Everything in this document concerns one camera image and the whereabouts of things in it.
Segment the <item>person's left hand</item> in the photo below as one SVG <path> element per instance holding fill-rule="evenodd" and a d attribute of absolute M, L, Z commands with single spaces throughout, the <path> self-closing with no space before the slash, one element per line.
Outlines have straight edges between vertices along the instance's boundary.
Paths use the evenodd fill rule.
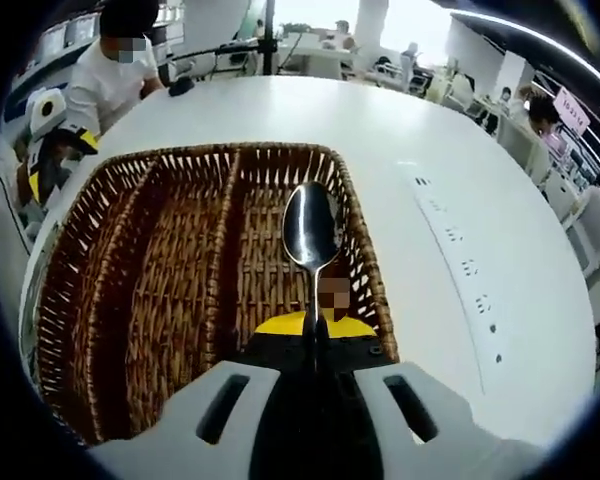
<path fill-rule="evenodd" d="M 60 177 L 67 177 L 72 173 L 72 161 L 77 151 L 64 144 L 55 144 L 50 151 L 50 162 L 53 173 Z"/>

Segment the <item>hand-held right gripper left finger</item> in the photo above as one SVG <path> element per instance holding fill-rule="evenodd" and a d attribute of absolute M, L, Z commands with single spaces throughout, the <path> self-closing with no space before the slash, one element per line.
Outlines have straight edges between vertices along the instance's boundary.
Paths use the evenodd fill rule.
<path fill-rule="evenodd" d="M 176 392 L 157 423 L 88 453 L 117 479 L 246 479 L 281 373 L 222 361 Z"/>

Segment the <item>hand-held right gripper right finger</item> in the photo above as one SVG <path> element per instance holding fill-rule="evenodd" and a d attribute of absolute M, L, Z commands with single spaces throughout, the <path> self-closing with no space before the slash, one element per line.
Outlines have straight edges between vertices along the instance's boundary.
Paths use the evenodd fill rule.
<path fill-rule="evenodd" d="M 468 402 L 377 337 L 315 331 L 318 479 L 526 479 L 539 448 L 476 424 Z"/>

